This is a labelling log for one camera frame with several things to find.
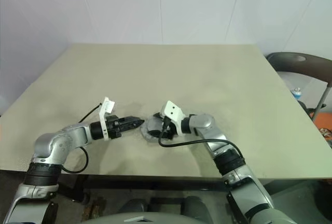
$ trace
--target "white bracket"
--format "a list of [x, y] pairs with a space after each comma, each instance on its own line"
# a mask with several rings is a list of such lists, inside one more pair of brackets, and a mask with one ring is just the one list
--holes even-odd
[[186, 117], [182, 112], [181, 108], [175, 105], [171, 101], [167, 101], [166, 104], [161, 109], [162, 117], [169, 117], [176, 127], [176, 132], [179, 136], [184, 136], [181, 130], [181, 122]]
[[105, 141], [108, 140], [108, 132], [107, 132], [105, 114], [106, 113], [110, 114], [113, 110], [114, 105], [115, 105], [114, 101], [110, 101], [109, 98], [105, 97], [104, 102], [99, 111], [99, 120], [100, 120], [100, 125], [102, 127], [103, 136], [104, 136]]

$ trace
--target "beige table surface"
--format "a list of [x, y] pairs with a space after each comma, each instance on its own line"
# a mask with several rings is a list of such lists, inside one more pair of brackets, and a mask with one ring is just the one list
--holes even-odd
[[[77, 122], [104, 96], [119, 117], [145, 119], [167, 100], [213, 115], [258, 178], [332, 177], [332, 150], [252, 45], [73, 45], [0, 118], [0, 169], [25, 171], [38, 136]], [[87, 174], [219, 176], [203, 145], [162, 148], [139, 129], [87, 150]], [[84, 160], [74, 151], [66, 166]]]

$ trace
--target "cable connector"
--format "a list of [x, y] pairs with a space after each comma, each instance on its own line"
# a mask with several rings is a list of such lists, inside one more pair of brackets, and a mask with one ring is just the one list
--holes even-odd
[[170, 123], [172, 123], [172, 120], [169, 117], [165, 116], [163, 119], [162, 129], [165, 131], [170, 125]]

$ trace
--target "black cable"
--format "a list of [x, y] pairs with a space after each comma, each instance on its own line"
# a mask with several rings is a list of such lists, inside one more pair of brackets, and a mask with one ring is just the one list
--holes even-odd
[[92, 114], [101, 105], [102, 103], [99, 103], [98, 106], [94, 107], [91, 111], [89, 111], [78, 123], [82, 123], [90, 114]]
[[169, 123], [171, 122], [170, 120], [166, 119], [167, 117], [164, 118], [164, 125], [162, 126], [162, 130], [160, 132], [159, 138], [158, 138], [158, 144], [162, 147], [178, 147], [178, 146], [183, 146], [183, 145], [193, 145], [193, 144], [199, 144], [199, 143], [207, 143], [207, 142], [223, 142], [226, 144], [229, 144], [233, 146], [237, 152], [239, 153], [240, 157], [243, 158], [242, 152], [240, 149], [231, 141], [225, 140], [225, 139], [216, 139], [216, 138], [209, 138], [209, 139], [200, 139], [200, 140], [193, 140], [193, 141], [188, 141], [188, 142], [182, 142], [182, 143], [177, 143], [177, 144], [163, 144], [161, 142], [161, 138], [167, 129]]
[[[89, 111], [78, 123], [82, 123], [90, 114], [92, 114], [101, 105], [102, 105], [102, 103], [99, 103], [98, 106], [94, 107], [91, 111]], [[70, 171], [70, 170], [66, 169], [64, 166], [62, 166], [63, 171], [66, 171], [67, 173], [70, 173], [70, 174], [78, 174], [78, 173], [83, 172], [88, 167], [88, 164], [89, 164], [88, 152], [83, 147], [80, 147], [80, 149], [84, 152], [85, 158], [86, 158], [84, 167], [82, 169], [80, 169], [79, 171]]]
[[88, 152], [87, 152], [83, 147], [80, 147], [80, 149], [84, 152], [85, 157], [86, 157], [86, 161], [85, 161], [85, 165], [84, 165], [84, 167], [81, 168], [79, 171], [70, 171], [70, 170], [66, 169], [64, 166], [62, 166], [62, 169], [63, 169], [64, 171], [66, 171], [67, 173], [70, 173], [70, 174], [78, 174], [78, 173], [83, 172], [83, 171], [88, 167], [88, 164], [89, 164], [89, 155], [88, 155]]

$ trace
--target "chair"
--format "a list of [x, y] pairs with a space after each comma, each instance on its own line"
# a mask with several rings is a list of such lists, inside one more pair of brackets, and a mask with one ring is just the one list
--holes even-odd
[[277, 72], [303, 74], [327, 83], [327, 87], [312, 116], [312, 121], [314, 121], [332, 87], [332, 61], [310, 54], [294, 52], [271, 53], [266, 59]]

